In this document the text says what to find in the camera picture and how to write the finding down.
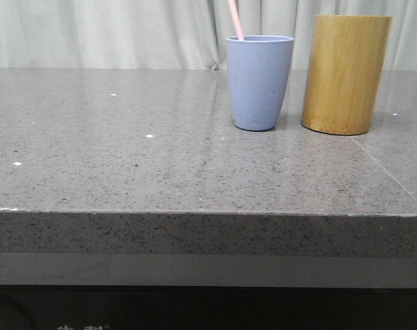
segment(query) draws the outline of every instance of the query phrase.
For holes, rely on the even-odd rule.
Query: curtain fold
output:
[[[417,0],[237,0],[246,34],[295,37],[307,69],[316,14],[392,16],[384,69],[417,69]],[[225,69],[227,0],[0,0],[0,67]]]

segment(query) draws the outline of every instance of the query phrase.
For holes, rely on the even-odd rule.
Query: gray granite countertop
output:
[[[417,256],[417,71],[371,131],[231,120],[224,71],[0,69],[0,252]]]

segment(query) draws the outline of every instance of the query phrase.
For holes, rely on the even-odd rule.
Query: bamboo container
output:
[[[302,125],[339,135],[369,131],[391,22],[316,15]]]

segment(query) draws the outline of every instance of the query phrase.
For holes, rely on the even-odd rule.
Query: pink straw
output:
[[[236,1],[228,0],[228,5],[230,6],[231,18],[233,24],[235,25],[235,30],[238,40],[244,40],[244,33],[242,32],[241,21],[239,20],[239,14],[237,13]]]

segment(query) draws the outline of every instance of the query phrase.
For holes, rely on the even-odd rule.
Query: blue cup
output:
[[[233,122],[240,129],[265,131],[276,126],[290,73],[294,38],[227,38],[228,87]]]

